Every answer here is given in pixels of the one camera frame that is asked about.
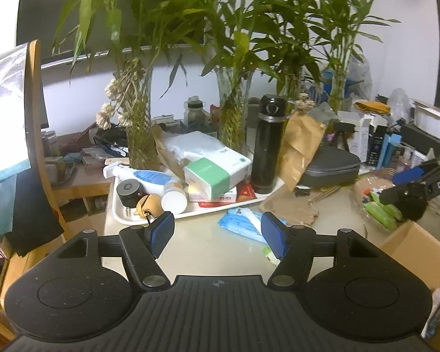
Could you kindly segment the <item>middle bamboo plant vase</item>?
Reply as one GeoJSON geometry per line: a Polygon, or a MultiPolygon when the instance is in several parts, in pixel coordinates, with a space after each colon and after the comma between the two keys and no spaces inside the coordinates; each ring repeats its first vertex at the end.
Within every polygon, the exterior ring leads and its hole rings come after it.
{"type": "Polygon", "coordinates": [[[199,0],[205,44],[202,72],[219,86],[219,139],[241,152],[246,146],[249,89],[255,72],[275,82],[277,92],[296,98],[308,73],[319,79],[309,25],[318,0],[199,0]]]}

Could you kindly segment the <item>bamboo plant vase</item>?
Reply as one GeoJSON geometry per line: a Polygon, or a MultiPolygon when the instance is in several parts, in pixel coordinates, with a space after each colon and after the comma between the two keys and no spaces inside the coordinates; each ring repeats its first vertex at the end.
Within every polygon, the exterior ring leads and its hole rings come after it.
{"type": "Polygon", "coordinates": [[[255,72],[275,82],[277,92],[296,98],[308,73],[319,79],[309,25],[318,0],[199,0],[205,44],[202,72],[219,86],[219,139],[241,152],[246,146],[249,89],[255,72]]]}
{"type": "Polygon", "coordinates": [[[76,63],[81,57],[92,60],[97,49],[91,40],[102,36],[102,50],[114,60],[115,69],[96,124],[109,130],[112,119],[116,119],[125,129],[132,168],[159,168],[151,130],[153,70],[157,59],[169,58],[175,46],[201,39],[183,13],[197,1],[66,0],[62,6],[51,52],[61,53],[72,40],[72,61],[76,63]]]}
{"type": "Polygon", "coordinates": [[[359,37],[382,42],[370,33],[368,26],[391,26],[400,21],[372,14],[374,0],[312,0],[307,18],[308,28],[315,34],[313,46],[332,71],[328,104],[333,111],[343,108],[346,78],[351,59],[363,61],[359,37]]]}

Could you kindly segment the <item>black round speaker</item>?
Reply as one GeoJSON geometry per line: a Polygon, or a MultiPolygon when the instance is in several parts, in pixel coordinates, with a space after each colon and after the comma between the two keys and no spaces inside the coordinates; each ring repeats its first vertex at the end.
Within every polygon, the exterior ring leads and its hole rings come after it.
{"type": "Polygon", "coordinates": [[[116,193],[124,207],[136,208],[136,204],[145,196],[143,186],[138,180],[123,180],[116,187],[116,193]]]}

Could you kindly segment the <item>grey zip case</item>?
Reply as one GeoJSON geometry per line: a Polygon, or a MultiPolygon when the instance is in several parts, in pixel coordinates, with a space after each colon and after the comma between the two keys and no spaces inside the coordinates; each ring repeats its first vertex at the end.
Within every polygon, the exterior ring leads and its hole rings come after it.
{"type": "Polygon", "coordinates": [[[330,146],[319,147],[299,184],[311,188],[347,184],[357,178],[360,166],[360,159],[353,153],[330,146]]]}

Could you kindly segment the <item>white product box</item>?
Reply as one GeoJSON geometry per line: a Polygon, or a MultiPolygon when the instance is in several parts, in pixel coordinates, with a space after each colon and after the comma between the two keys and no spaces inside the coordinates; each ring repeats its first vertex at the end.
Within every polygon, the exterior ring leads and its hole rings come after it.
{"type": "Polygon", "coordinates": [[[351,112],[349,116],[350,124],[354,124],[354,132],[348,138],[347,143],[350,152],[357,156],[362,163],[366,163],[367,160],[372,120],[373,116],[369,114],[360,116],[358,113],[351,112]]]}

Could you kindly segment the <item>white bottle cap jar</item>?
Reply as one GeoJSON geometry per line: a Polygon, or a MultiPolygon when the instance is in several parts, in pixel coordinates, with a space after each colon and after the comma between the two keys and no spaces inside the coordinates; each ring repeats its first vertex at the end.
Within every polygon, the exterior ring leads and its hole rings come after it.
{"type": "Polygon", "coordinates": [[[168,182],[164,187],[161,207],[172,214],[182,214],[188,205],[187,195],[183,186],[178,182],[168,182]]]}

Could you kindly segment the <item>brown paper bag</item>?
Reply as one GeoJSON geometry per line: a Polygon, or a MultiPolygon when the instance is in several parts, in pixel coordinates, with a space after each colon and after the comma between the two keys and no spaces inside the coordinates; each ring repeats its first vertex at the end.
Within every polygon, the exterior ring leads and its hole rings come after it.
{"type": "Polygon", "coordinates": [[[294,113],[288,120],[280,147],[277,174],[293,191],[311,163],[326,130],[307,114],[294,113]]]}

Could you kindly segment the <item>left bamboo plant vase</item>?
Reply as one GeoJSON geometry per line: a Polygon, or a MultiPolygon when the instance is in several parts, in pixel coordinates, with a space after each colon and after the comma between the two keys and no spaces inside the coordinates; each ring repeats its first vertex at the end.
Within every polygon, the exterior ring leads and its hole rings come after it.
{"type": "Polygon", "coordinates": [[[175,46],[201,39],[183,13],[197,1],[66,0],[62,6],[51,52],[61,53],[72,40],[72,61],[76,63],[81,57],[92,60],[97,49],[91,40],[102,36],[102,50],[114,60],[115,69],[96,124],[109,130],[112,119],[116,119],[125,129],[132,168],[159,168],[151,130],[153,70],[157,59],[169,58],[175,46]]]}

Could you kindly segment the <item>green wet wipes pack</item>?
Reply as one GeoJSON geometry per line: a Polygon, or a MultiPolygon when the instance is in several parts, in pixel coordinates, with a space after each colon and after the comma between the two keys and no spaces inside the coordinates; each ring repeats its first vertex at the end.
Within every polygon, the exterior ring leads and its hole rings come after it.
{"type": "Polygon", "coordinates": [[[270,263],[272,263],[273,265],[279,265],[280,260],[275,257],[274,253],[272,252],[269,246],[266,246],[263,249],[263,254],[270,263]]]}

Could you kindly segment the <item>black thermos bottle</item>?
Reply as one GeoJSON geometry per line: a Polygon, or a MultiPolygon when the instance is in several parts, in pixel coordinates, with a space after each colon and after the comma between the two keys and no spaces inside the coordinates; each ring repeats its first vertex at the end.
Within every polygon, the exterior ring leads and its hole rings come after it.
{"type": "Polygon", "coordinates": [[[250,176],[255,193],[268,194],[274,188],[286,106],[286,100],[276,95],[265,94],[260,100],[250,176]]]}

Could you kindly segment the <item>brown cardboard box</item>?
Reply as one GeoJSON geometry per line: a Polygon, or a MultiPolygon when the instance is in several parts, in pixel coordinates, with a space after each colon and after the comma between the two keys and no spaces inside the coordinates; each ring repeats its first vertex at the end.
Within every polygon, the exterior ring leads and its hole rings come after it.
{"type": "Polygon", "coordinates": [[[440,288],[440,242],[408,221],[378,246],[431,289],[440,288]]]}

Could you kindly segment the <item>small black tripod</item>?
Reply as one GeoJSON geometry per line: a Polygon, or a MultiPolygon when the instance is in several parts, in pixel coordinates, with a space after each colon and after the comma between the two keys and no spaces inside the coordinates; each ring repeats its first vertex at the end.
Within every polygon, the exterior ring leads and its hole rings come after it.
{"type": "Polygon", "coordinates": [[[339,145],[347,152],[350,151],[348,140],[354,135],[355,124],[348,122],[335,122],[334,135],[329,143],[331,147],[338,148],[339,145]]]}

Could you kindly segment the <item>green white tissue box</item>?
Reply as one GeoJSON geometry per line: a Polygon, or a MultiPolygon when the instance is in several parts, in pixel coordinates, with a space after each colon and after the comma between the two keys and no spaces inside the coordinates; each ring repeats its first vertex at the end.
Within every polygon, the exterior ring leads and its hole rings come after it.
{"type": "Polygon", "coordinates": [[[189,163],[183,168],[185,181],[208,200],[218,198],[235,187],[251,172],[251,160],[223,147],[189,163]]]}

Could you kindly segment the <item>right bamboo plant vase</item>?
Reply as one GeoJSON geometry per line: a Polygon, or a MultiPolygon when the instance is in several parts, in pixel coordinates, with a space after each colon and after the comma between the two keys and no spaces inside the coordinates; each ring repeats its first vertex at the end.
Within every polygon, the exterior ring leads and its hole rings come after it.
{"type": "Polygon", "coordinates": [[[363,61],[359,37],[382,42],[370,33],[368,26],[391,26],[400,21],[372,14],[374,0],[312,0],[307,18],[308,28],[315,34],[313,46],[332,71],[328,104],[333,111],[343,108],[346,78],[351,59],[363,61]]]}

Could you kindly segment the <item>black product box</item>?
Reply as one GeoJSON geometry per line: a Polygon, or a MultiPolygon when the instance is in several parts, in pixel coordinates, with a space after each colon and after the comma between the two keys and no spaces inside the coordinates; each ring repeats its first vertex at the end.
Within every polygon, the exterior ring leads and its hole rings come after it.
{"type": "Polygon", "coordinates": [[[378,165],[386,131],[387,126],[370,125],[366,157],[366,164],[368,166],[376,167],[378,165]]]}

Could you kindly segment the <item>blue tissue packet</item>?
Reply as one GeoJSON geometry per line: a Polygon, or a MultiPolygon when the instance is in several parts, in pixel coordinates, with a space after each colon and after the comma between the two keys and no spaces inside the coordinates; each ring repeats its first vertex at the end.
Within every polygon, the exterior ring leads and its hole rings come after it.
{"type": "Polygon", "coordinates": [[[220,219],[219,226],[227,231],[266,244],[260,230],[263,214],[246,207],[229,209],[220,219]]]}

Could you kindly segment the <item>white plastic tray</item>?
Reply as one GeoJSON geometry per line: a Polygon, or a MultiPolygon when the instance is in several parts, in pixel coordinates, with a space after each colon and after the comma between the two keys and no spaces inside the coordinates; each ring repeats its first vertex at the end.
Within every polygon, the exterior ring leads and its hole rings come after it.
{"type": "MultiPolygon", "coordinates": [[[[132,225],[146,225],[148,221],[143,219],[139,215],[135,214],[134,209],[126,209],[119,199],[116,193],[116,186],[119,185],[120,179],[117,176],[114,176],[111,181],[109,195],[108,195],[108,204],[107,204],[107,213],[106,218],[108,219],[110,215],[112,218],[118,223],[124,226],[132,226],[132,225]]],[[[243,202],[233,203],[222,205],[220,207],[200,207],[198,203],[190,203],[187,205],[185,212],[181,214],[175,214],[175,219],[184,219],[193,216],[210,214],[222,210],[228,210],[236,207],[244,207],[249,205],[260,204],[262,201],[266,200],[272,193],[275,193],[281,187],[283,187],[285,183],[282,179],[277,178],[274,189],[271,193],[268,194],[258,194],[256,193],[255,199],[250,199],[243,202]]]]}

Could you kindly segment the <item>wooden chair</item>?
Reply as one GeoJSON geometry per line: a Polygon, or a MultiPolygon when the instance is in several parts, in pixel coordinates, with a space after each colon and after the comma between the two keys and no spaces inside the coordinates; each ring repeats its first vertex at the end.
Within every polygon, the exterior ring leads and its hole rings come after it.
{"type": "Polygon", "coordinates": [[[74,233],[64,220],[58,206],[60,199],[87,199],[109,193],[110,182],[95,174],[89,174],[79,185],[61,187],[54,190],[45,165],[44,149],[41,140],[40,107],[43,102],[43,84],[41,75],[40,43],[34,40],[27,45],[27,58],[24,73],[24,118],[31,168],[18,175],[18,181],[24,186],[18,190],[23,193],[23,200],[16,206],[17,223],[41,225],[48,231],[53,225],[60,225],[62,232],[50,242],[20,256],[14,252],[7,263],[6,271],[0,282],[0,339],[9,343],[16,338],[4,310],[4,298],[11,285],[28,270],[37,265],[48,254],[63,243],[69,241],[74,233]]]}

